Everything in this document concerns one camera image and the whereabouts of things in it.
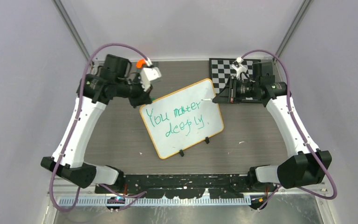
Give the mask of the yellow framed whiteboard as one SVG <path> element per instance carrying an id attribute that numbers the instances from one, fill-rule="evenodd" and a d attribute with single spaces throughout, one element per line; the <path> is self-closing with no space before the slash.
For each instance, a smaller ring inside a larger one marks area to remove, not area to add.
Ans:
<path id="1" fill-rule="evenodd" d="M 139 112 L 160 159 L 166 159 L 221 133 L 224 123 L 205 78 L 140 107 Z"/>

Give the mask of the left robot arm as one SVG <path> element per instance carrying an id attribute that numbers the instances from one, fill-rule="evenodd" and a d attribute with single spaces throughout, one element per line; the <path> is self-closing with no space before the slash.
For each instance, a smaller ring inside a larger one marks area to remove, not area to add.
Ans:
<path id="1" fill-rule="evenodd" d="M 123 171 L 84 161 L 85 151 L 97 121 L 113 98 L 127 98 L 136 108 L 152 103 L 152 83 L 161 72 L 149 59 L 137 63 L 137 72 L 130 78 L 132 63 L 123 57 L 108 54 L 104 64 L 94 73 L 81 78 L 70 123 L 59 146 L 51 156 L 43 157 L 41 167 L 77 187 L 102 184 L 113 193 L 124 189 Z"/>

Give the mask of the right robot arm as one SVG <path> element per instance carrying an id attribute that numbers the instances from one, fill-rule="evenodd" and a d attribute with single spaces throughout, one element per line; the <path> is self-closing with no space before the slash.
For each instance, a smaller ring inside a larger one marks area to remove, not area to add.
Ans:
<path id="1" fill-rule="evenodd" d="M 332 157 L 322 151 L 306 132 L 285 82 L 277 82 L 271 62 L 237 58 L 212 65 L 218 72 L 220 92 L 213 103 L 239 104 L 260 102 L 273 117 L 286 146 L 288 159 L 278 166 L 261 165 L 248 171 L 248 187 L 260 191 L 266 183 L 286 189 L 319 184 Z"/>

